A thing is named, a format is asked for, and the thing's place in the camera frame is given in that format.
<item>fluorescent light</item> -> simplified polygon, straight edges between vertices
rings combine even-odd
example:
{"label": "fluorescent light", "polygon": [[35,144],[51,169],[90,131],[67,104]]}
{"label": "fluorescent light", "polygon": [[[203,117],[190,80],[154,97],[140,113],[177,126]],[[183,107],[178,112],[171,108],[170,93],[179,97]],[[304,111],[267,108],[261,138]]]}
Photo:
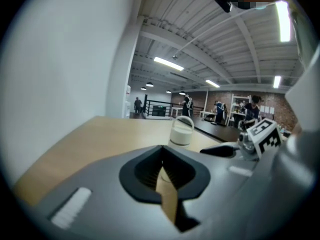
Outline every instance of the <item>fluorescent light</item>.
{"label": "fluorescent light", "polygon": [[208,84],[213,85],[214,87],[219,88],[220,86],[217,85],[216,83],[212,82],[211,80],[205,80]]}
{"label": "fluorescent light", "polygon": [[174,68],[174,69],[176,69],[176,70],[180,70],[180,71],[181,71],[181,70],[184,69],[182,66],[179,66],[179,65],[177,65],[177,64],[174,64],[174,63],[172,63],[172,62],[170,62],[170,61],[167,61],[167,60],[165,60],[165,59],[163,59],[163,58],[155,57],[155,58],[154,58],[154,61],[155,61],[155,62],[162,63],[162,64],[164,64],[164,65],[167,65],[167,66],[169,66],[169,67],[171,67],[171,68]]}
{"label": "fluorescent light", "polygon": [[280,84],[281,76],[276,75],[274,77],[274,83],[273,83],[273,88],[278,88]]}
{"label": "fluorescent light", "polygon": [[284,1],[279,1],[275,3],[278,10],[278,17],[280,23],[280,41],[289,42],[290,41],[290,18],[288,11],[288,3]]}

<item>white ceiling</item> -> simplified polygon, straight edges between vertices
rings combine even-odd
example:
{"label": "white ceiling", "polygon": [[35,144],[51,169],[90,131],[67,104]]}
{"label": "white ceiling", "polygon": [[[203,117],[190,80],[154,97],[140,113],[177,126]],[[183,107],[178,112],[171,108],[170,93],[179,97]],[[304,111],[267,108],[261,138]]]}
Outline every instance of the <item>white ceiling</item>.
{"label": "white ceiling", "polygon": [[[214,0],[143,0],[139,15],[143,26],[135,48],[130,80],[171,90],[208,88],[205,80],[221,89],[236,86],[272,88],[274,76],[283,76],[280,89],[287,90],[302,74],[297,43],[291,26],[291,41],[280,42],[276,6],[252,9],[241,16],[233,7],[225,13]],[[187,42],[212,26],[182,51]],[[154,57],[171,61],[184,70],[163,66]]]}

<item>black railing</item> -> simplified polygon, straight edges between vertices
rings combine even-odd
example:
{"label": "black railing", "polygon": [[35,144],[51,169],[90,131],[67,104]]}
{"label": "black railing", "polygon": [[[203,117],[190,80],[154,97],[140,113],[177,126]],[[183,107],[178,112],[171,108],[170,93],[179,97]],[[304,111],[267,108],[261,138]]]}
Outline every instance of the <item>black railing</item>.
{"label": "black railing", "polygon": [[[171,111],[173,110],[172,107],[175,108],[183,108],[183,106],[172,103],[172,102],[164,102],[164,101],[158,101],[158,100],[150,100],[150,99],[144,99],[144,105],[143,105],[143,111],[146,113],[147,116],[158,116],[158,117],[170,117]],[[204,107],[200,106],[193,106],[193,116],[198,117],[200,115],[200,111],[203,111]]]}

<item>desk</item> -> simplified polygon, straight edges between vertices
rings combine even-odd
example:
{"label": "desk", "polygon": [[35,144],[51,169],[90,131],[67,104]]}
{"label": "desk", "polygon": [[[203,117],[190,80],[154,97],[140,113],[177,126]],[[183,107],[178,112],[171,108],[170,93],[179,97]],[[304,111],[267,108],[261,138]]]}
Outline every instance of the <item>desk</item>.
{"label": "desk", "polygon": [[217,113],[211,113],[211,112],[206,112],[206,111],[200,111],[199,117],[203,118],[205,115],[217,115]]}
{"label": "desk", "polygon": [[[153,145],[167,145],[172,124],[172,120],[96,116],[43,154],[22,175],[13,191],[34,206],[55,186],[94,161]],[[213,139],[194,131],[187,149],[199,152],[217,144]]]}
{"label": "desk", "polygon": [[200,132],[209,135],[221,142],[236,142],[238,140],[240,130],[231,126],[214,125],[208,121],[204,121],[199,117],[192,118],[194,128]]}
{"label": "desk", "polygon": [[171,108],[171,117],[172,117],[172,113],[173,113],[173,111],[175,110],[175,117],[177,117],[178,116],[178,111],[179,110],[182,110],[182,107],[172,107]]}

